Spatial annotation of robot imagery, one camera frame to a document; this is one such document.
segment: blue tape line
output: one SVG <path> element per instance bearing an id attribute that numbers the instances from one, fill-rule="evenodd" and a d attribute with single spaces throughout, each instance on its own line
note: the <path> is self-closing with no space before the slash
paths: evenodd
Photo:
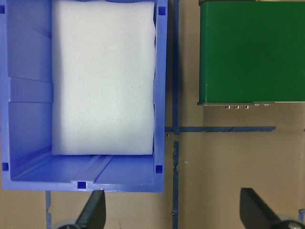
<path id="1" fill-rule="evenodd" d="M 46 196 L 46 228 L 52 229 L 51 213 L 49 213 L 49 209 L 51 206 L 51 192 L 46 191 L 45 196 Z"/>
<path id="2" fill-rule="evenodd" d="M 299 220 L 304 222 L 305 209 L 299 210 Z"/>
<path id="3" fill-rule="evenodd" d="M 179 197 L 179 142 L 173 143 L 173 229 L 178 229 L 178 197 Z"/>
<path id="4" fill-rule="evenodd" d="M 179 92 L 179 0 L 173 1 L 173 127 L 178 127 L 178 92 Z"/>
<path id="5" fill-rule="evenodd" d="M 166 126 L 165 132 L 272 132 L 276 126 Z"/>

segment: cardboard surface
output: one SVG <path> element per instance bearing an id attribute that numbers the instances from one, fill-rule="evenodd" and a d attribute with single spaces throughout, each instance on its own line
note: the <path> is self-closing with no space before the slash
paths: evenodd
<path id="1" fill-rule="evenodd" d="M 252 187 L 277 214 L 297 217 L 305 207 L 305 105 L 274 104 L 249 110 L 201 107 L 198 0 L 180 5 L 181 126 L 275 125 L 271 133 L 182 133 L 166 137 L 162 194 L 106 193 L 106 229 L 172 226 L 173 141 L 180 141 L 179 228 L 242 229 L 239 190 Z M 172 51 L 172 21 L 168 51 Z M 166 126 L 172 124 L 172 60 L 168 56 Z M 89 193 L 52 192 L 53 224 L 77 218 Z M 0 228 L 45 228 L 44 192 L 0 190 Z"/>

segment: green box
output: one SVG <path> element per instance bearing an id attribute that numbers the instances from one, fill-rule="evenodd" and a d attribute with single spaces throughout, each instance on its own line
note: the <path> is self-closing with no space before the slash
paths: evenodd
<path id="1" fill-rule="evenodd" d="M 200 7 L 199 104 L 305 101 L 305 2 Z"/>

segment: white foam block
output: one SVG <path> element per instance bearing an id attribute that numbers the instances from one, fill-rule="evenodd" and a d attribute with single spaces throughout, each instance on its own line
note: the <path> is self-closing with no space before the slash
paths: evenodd
<path id="1" fill-rule="evenodd" d="M 52 153 L 153 150 L 153 2 L 52 2 Z"/>

